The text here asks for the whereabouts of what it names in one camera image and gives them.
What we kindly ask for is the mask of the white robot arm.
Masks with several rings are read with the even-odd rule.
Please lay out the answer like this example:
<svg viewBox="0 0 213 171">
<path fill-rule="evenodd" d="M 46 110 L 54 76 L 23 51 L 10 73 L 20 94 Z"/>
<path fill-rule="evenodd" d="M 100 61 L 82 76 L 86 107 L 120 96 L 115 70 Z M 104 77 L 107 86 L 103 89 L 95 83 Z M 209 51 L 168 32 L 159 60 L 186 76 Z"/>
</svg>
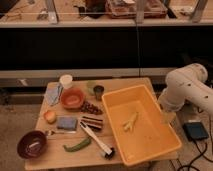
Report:
<svg viewBox="0 0 213 171">
<path fill-rule="evenodd" d="M 166 87 L 158 98 L 163 112 L 178 112 L 186 101 L 213 115 L 213 89 L 205 82 L 207 69 L 193 63 L 170 71 L 165 78 Z"/>
</svg>

